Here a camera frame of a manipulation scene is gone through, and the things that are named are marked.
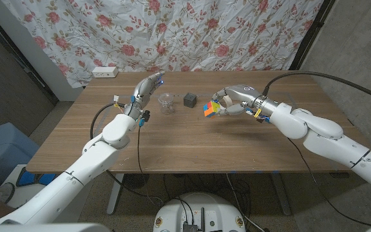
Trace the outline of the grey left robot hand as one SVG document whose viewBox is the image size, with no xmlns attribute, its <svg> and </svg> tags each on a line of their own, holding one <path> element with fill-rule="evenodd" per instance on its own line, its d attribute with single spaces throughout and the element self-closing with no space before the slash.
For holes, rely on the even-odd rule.
<svg viewBox="0 0 371 232">
<path fill-rule="evenodd" d="M 124 108 L 124 114 L 137 120 L 148 104 L 153 92 L 163 84 L 162 76 L 165 71 L 157 72 L 141 80 L 133 95 L 130 97 L 130 103 Z"/>
</svg>

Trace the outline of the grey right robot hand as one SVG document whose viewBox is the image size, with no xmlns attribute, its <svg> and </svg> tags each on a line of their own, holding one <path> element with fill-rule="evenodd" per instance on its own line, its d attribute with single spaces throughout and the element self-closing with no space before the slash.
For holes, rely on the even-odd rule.
<svg viewBox="0 0 371 232">
<path fill-rule="evenodd" d="M 260 94 L 253 87 L 244 84 L 228 86 L 216 92 L 213 102 L 220 103 L 223 100 L 228 104 L 225 108 L 220 106 L 216 115 L 238 115 L 251 111 L 257 121 L 271 122 L 271 115 L 278 106 L 277 102 Z"/>
</svg>

